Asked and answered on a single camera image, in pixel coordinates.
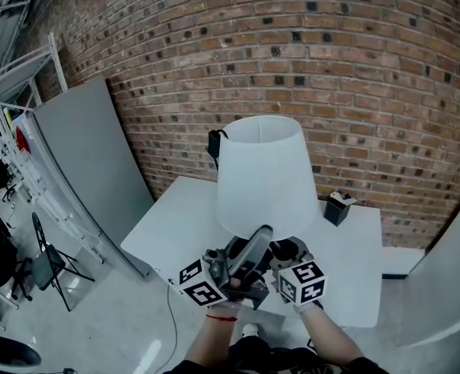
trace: white lamp shade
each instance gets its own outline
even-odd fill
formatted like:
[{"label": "white lamp shade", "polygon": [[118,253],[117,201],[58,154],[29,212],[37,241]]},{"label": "white lamp shade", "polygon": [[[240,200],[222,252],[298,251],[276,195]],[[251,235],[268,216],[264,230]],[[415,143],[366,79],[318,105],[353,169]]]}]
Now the white lamp shade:
[{"label": "white lamp shade", "polygon": [[245,239],[267,224],[274,241],[307,228],[318,200],[301,125],[281,116],[256,116],[224,131],[216,202],[220,224]]}]

